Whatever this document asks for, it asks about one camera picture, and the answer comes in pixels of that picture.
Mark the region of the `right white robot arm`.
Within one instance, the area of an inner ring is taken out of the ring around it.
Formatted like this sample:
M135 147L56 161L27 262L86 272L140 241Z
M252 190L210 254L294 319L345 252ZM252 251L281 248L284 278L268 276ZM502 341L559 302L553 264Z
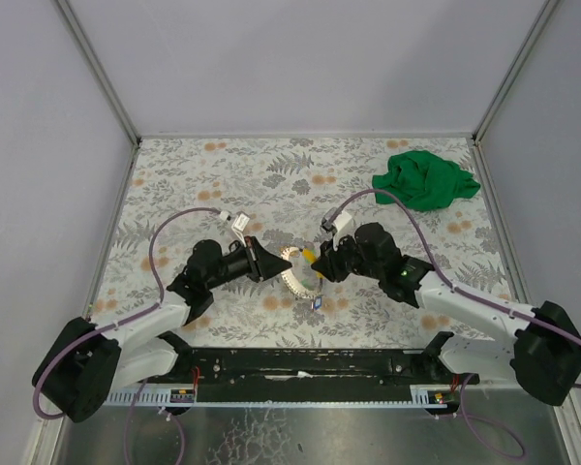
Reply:
M401 253L379 223L351 235L331 220L331 234L312 268L332 283L349 275L372 278L392 300L444 314L485 334L472 343L451 334L435 338L438 358L452 373L511 380L536 400L560 406L581 374L580 333L566 310L550 301L538 307L498 299L455 284L431 263Z

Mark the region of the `patterned bracelet keyring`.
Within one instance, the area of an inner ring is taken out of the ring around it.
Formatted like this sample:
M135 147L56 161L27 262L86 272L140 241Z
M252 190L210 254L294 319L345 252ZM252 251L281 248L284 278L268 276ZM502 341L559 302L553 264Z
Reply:
M280 257L289 262L291 258L297 255L302 256L302 249L295 246L287 246L281 250ZM302 284L290 268L281 273L281 279L290 292L297 298L312 300L314 297L321 295L323 278L320 275L318 275L318 283L315 288L309 288Z

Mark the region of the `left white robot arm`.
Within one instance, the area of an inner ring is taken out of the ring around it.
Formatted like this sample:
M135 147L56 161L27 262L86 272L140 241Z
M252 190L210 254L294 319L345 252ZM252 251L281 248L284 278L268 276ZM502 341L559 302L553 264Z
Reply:
M214 289L247 277L266 281L291 269L291 262L247 236L228 252L206 239L198 242L183 270L160 301L120 320L70 320L33 375L33 409L43 419L82 422L114 391L169 373L179 352L164 334L185 326L212 305Z

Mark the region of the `yellow tag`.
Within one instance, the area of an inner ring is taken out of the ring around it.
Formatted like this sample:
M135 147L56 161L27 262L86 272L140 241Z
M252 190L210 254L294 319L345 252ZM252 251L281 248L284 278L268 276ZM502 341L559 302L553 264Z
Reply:
M316 253L307 248L303 248L301 250L301 255L304 257L308 264L314 264L318 260Z

